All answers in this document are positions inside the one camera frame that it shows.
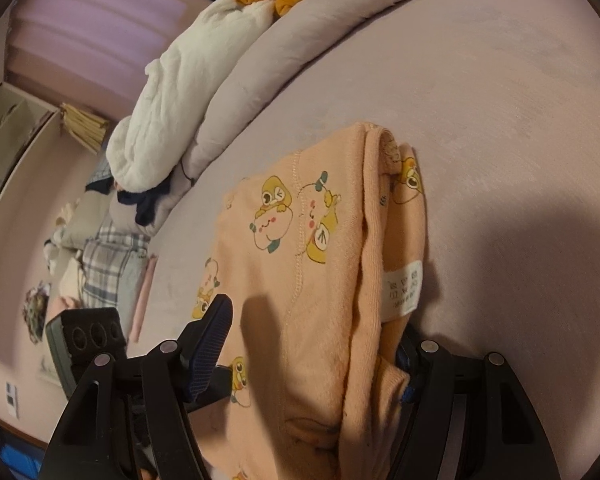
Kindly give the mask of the small plush toys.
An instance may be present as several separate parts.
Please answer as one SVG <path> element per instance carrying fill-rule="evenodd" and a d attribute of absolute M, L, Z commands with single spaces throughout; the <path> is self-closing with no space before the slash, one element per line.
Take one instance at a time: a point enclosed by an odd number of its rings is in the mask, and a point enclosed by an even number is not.
<path fill-rule="evenodd" d="M 46 263 L 47 271 L 50 275 L 55 274 L 57 259 L 61 248 L 61 240 L 65 234 L 66 227 L 69 221 L 74 216 L 76 208 L 78 208 L 79 200 L 66 203 L 60 208 L 54 222 L 54 228 L 50 237 L 43 244 L 43 256 Z"/>

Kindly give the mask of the pink curtain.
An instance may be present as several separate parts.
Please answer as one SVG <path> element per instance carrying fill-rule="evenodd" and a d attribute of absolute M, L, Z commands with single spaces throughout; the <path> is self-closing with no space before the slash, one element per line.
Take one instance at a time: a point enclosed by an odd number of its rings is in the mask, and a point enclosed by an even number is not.
<path fill-rule="evenodd" d="M 52 104 L 113 120 L 131 114 L 146 65 L 209 0 L 16 0 L 7 38 L 9 82 Z"/>

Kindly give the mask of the black garment on quilt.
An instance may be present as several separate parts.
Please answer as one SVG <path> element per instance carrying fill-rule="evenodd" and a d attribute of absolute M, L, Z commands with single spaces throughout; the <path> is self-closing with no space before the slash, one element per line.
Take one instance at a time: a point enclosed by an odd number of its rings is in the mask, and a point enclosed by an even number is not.
<path fill-rule="evenodd" d="M 156 218 L 158 200 L 171 191 L 171 176 L 167 176 L 154 188 L 145 192 L 116 191 L 114 177 L 96 177 L 87 183 L 85 189 L 100 194 L 114 193 L 112 201 L 135 208 L 134 220 L 139 226 L 149 226 Z"/>

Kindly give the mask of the lilac bed sheet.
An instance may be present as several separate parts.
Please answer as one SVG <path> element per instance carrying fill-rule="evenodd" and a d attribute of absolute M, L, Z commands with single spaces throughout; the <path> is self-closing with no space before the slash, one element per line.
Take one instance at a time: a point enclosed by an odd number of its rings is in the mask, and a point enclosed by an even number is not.
<path fill-rule="evenodd" d="M 152 241 L 135 351 L 189 319 L 223 196 L 361 120 L 411 144 L 424 178 L 418 330 L 503 353 L 562 478 L 582 477 L 600 455 L 600 19 L 586 0 L 410 0 L 324 53 Z"/>

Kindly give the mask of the orange cartoon print baby garment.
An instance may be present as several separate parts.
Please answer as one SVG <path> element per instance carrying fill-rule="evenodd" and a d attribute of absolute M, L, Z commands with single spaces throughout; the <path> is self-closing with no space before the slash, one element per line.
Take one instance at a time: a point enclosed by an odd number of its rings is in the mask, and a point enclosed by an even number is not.
<path fill-rule="evenodd" d="M 196 411 L 232 479 L 382 479 L 410 376 L 396 350 L 422 290 L 425 197 L 413 150 L 361 122 L 226 196 L 192 317 L 233 304 L 224 401 Z"/>

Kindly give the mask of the pink and cream sweatshirt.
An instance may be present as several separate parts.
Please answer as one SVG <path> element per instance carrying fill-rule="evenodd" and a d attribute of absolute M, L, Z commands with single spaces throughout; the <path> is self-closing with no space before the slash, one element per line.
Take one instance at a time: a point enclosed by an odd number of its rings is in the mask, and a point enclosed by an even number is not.
<path fill-rule="evenodd" d="M 65 310 L 84 307 L 82 298 L 85 274 L 82 266 L 82 252 L 62 248 L 55 259 L 54 273 L 50 282 L 45 322 L 50 322 Z"/>

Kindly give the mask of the white wall power strip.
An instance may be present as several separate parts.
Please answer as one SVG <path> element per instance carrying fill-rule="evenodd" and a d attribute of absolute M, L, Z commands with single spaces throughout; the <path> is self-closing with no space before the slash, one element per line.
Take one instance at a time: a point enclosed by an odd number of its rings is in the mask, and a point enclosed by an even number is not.
<path fill-rule="evenodd" d="M 13 418 L 18 418 L 18 391 L 11 382 L 5 384 L 5 399 L 8 414 Z"/>

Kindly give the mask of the white goose plush toy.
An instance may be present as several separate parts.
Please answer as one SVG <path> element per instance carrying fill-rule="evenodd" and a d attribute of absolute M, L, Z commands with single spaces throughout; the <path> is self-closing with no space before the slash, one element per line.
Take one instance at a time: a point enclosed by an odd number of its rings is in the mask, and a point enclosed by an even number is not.
<path fill-rule="evenodd" d="M 132 113 L 114 127 L 107 145 L 120 190 L 143 193 L 170 174 L 239 59 L 300 1 L 215 0 L 146 65 Z"/>

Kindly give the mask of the lilac folded quilt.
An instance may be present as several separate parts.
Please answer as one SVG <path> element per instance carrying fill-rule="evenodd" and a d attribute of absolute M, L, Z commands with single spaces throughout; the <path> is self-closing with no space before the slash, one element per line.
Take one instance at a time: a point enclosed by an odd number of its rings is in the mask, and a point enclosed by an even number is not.
<path fill-rule="evenodd" d="M 302 0 L 239 59 L 211 99 L 192 142 L 171 170 L 171 191 L 158 200 L 149 226 L 135 223 L 135 208 L 112 202 L 114 220 L 155 235 L 204 170 L 237 138 L 283 86 L 314 58 L 369 18 L 403 0 Z"/>

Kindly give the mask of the white shelf unit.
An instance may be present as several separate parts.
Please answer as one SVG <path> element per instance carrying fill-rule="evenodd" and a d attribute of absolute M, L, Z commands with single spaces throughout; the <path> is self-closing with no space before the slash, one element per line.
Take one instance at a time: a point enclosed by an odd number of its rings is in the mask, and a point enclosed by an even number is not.
<path fill-rule="evenodd" d="M 56 106 L 0 83 L 0 194 L 31 142 L 57 113 Z"/>

